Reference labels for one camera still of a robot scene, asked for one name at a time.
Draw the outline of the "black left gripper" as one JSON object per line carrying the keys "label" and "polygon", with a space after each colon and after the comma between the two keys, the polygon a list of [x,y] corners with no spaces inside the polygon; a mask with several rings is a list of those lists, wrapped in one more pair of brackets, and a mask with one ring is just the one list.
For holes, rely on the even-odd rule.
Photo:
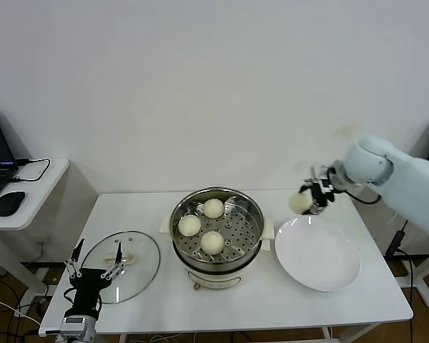
{"label": "black left gripper", "polygon": [[117,245],[114,256],[103,258],[106,269],[81,268],[78,261],[82,251],[84,239],[81,239],[64,264],[69,273],[70,284],[76,290],[73,305],[69,309],[70,315],[99,315],[102,308],[100,291],[109,287],[109,281],[124,273],[122,243]]}

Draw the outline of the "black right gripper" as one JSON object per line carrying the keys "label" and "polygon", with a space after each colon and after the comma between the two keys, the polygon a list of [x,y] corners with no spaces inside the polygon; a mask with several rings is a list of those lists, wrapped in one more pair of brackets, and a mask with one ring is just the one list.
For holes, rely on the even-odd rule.
{"label": "black right gripper", "polygon": [[298,193],[303,194],[306,191],[310,191],[312,197],[312,205],[306,211],[307,215],[319,215],[335,201],[333,185],[328,177],[304,180]]}

